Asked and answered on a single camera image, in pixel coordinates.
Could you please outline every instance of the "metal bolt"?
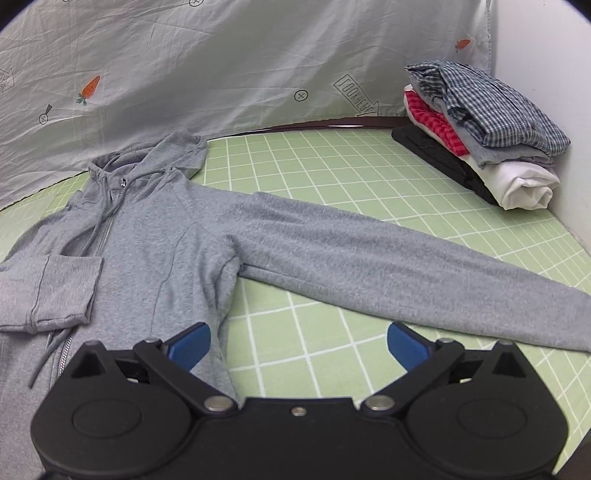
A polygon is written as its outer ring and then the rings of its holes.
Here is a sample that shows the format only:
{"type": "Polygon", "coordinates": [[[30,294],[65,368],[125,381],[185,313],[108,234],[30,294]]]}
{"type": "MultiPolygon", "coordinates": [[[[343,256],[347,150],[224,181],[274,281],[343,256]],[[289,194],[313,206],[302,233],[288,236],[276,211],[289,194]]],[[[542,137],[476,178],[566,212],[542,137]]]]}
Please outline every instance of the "metal bolt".
{"type": "Polygon", "coordinates": [[[203,402],[203,405],[209,411],[222,412],[230,410],[234,406],[234,402],[231,398],[225,397],[224,395],[214,395],[209,397],[203,402]]]}
{"type": "Polygon", "coordinates": [[[395,401],[387,395],[373,395],[365,401],[365,404],[373,411],[389,410],[396,405],[395,401]]]}
{"type": "Polygon", "coordinates": [[[294,417],[303,417],[307,413],[308,413],[308,411],[304,407],[293,407],[291,409],[291,414],[294,417]]]}

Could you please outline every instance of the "hoodie sleeve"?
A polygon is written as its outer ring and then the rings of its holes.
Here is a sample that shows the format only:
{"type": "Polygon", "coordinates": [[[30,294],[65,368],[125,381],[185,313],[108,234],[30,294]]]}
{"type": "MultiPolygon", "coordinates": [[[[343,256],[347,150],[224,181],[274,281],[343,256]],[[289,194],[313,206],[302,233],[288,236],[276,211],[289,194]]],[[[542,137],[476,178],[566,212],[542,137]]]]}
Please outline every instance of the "hoodie sleeve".
{"type": "Polygon", "coordinates": [[[355,213],[214,192],[200,200],[205,227],[234,244],[242,277],[387,319],[591,352],[580,290],[355,213]]]}
{"type": "Polygon", "coordinates": [[[0,332],[46,332],[88,323],[100,257],[17,255],[0,264],[0,332]]]}

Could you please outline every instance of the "folded clothes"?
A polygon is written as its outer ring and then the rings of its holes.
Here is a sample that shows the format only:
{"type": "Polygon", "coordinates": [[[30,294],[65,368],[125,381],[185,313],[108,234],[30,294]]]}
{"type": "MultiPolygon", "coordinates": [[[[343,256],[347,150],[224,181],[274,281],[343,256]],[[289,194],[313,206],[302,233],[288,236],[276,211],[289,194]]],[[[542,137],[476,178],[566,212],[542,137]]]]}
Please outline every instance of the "folded clothes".
{"type": "MultiPolygon", "coordinates": [[[[462,142],[465,146],[467,153],[459,154],[455,151],[449,149],[447,142],[444,141],[444,145],[455,155],[461,157],[462,155],[472,155],[476,163],[480,168],[484,168],[484,165],[487,164],[497,164],[507,160],[515,160],[515,161],[526,161],[530,163],[535,163],[536,165],[540,165],[543,167],[549,167],[554,163],[554,159],[549,157],[541,150],[537,148],[530,147],[529,145],[512,145],[510,147],[483,147],[480,145],[477,140],[455,119],[453,119],[449,113],[447,112],[447,108],[445,102],[442,98],[439,97],[432,97],[428,98],[424,94],[420,93],[420,82],[411,77],[410,85],[407,85],[404,90],[409,91],[412,90],[416,95],[419,96],[421,100],[425,103],[427,108],[431,110],[431,114],[439,114],[443,115],[444,120],[447,122],[449,128],[453,130],[456,134],[457,138],[462,142]]],[[[426,111],[424,116],[428,116],[429,112],[426,111]]],[[[420,123],[425,125],[429,130],[434,132],[439,138],[438,131],[435,131],[431,128],[430,125],[427,125],[425,122],[419,120],[420,123]]]]}
{"type": "Polygon", "coordinates": [[[462,187],[476,193],[484,201],[491,205],[499,205],[476,172],[444,147],[441,144],[442,140],[433,140],[427,131],[425,125],[418,123],[405,125],[394,128],[392,138],[462,187]]]}
{"type": "Polygon", "coordinates": [[[483,147],[473,136],[470,135],[468,130],[449,116],[442,99],[435,98],[433,101],[436,107],[435,111],[442,112],[442,115],[444,115],[445,119],[448,121],[450,128],[456,133],[460,140],[462,140],[462,143],[464,143],[468,150],[468,154],[474,158],[480,168],[484,168],[487,164],[498,164],[508,160],[535,163],[542,167],[551,167],[554,164],[553,157],[549,157],[541,150],[530,147],[529,145],[519,144],[511,145],[510,147],[483,147]]]}
{"type": "MultiPolygon", "coordinates": [[[[439,138],[434,132],[430,131],[425,125],[419,123],[413,117],[413,114],[408,107],[407,112],[411,122],[413,122],[414,125],[419,127],[423,132],[433,139],[437,140],[442,145],[442,147],[444,147],[443,140],[439,138]]],[[[497,165],[486,165],[484,168],[479,168],[471,155],[464,155],[458,160],[465,162],[466,166],[469,166],[473,173],[482,179],[487,191],[489,191],[490,194],[495,198],[496,202],[498,202],[498,205],[503,207],[505,210],[511,210],[514,208],[522,208],[525,210],[546,208],[548,206],[548,202],[552,198],[552,190],[560,184],[560,180],[553,171],[533,163],[506,161],[497,165]]],[[[450,175],[447,171],[444,171],[440,168],[438,169],[442,173],[448,175],[451,179],[457,181],[462,186],[470,188],[466,185],[465,181],[458,181],[455,176],[450,175]]],[[[470,189],[474,190],[478,196],[488,202],[486,196],[482,194],[481,190],[476,188],[470,189]]]]}
{"type": "Polygon", "coordinates": [[[484,147],[524,144],[554,157],[570,144],[564,132],[531,101],[482,70],[451,61],[406,68],[418,80],[417,93],[423,99],[442,98],[449,116],[484,147]]]}
{"type": "Polygon", "coordinates": [[[408,105],[408,110],[413,113],[413,118],[441,138],[450,152],[458,157],[470,153],[443,113],[433,111],[410,85],[404,88],[404,96],[405,105],[408,105]]]}

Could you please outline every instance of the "plaid shirt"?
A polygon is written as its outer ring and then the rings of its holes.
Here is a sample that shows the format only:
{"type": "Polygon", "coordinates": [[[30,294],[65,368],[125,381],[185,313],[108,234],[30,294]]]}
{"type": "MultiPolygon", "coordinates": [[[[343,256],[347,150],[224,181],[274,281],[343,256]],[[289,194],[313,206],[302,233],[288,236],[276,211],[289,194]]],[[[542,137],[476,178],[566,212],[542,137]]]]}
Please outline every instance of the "plaid shirt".
{"type": "Polygon", "coordinates": [[[484,147],[525,144],[554,157],[568,137],[522,94],[482,70],[452,61],[406,67],[427,97],[441,97],[449,115],[484,147]]]}

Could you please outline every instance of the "white fabric backdrop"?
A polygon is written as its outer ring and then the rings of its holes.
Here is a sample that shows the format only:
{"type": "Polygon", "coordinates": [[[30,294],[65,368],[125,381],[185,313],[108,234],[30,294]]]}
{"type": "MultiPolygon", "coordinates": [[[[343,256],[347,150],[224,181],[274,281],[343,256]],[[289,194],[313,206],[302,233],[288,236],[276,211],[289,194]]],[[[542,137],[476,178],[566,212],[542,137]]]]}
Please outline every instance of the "white fabric backdrop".
{"type": "Polygon", "coordinates": [[[178,128],[402,115],[406,64],[490,69],[489,3],[37,0],[0,34],[0,208],[178,128]]]}

